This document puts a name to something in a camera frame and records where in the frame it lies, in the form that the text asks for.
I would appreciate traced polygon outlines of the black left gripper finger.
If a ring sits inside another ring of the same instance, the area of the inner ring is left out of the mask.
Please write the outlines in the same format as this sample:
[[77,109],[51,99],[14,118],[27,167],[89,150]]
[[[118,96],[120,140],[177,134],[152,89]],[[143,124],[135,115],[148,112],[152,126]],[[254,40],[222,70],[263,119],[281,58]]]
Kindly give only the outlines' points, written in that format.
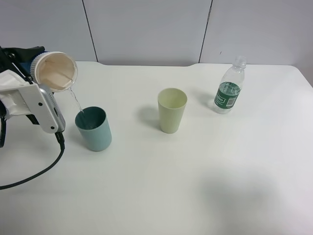
[[45,47],[2,48],[2,72],[11,70],[21,76],[24,81],[33,81],[30,75],[32,61],[41,53],[45,52]]
[[33,114],[26,115],[26,117],[31,121],[33,125],[40,125],[38,120]]

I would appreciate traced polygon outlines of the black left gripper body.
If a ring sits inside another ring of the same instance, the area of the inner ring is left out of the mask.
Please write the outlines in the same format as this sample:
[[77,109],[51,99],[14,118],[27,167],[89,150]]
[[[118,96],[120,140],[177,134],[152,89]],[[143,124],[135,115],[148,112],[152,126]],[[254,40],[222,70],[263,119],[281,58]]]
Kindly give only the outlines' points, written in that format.
[[8,72],[9,69],[9,60],[3,50],[3,48],[0,48],[0,117],[5,117],[7,114],[7,107],[6,107],[6,97],[4,91],[4,86],[7,82],[8,78]]

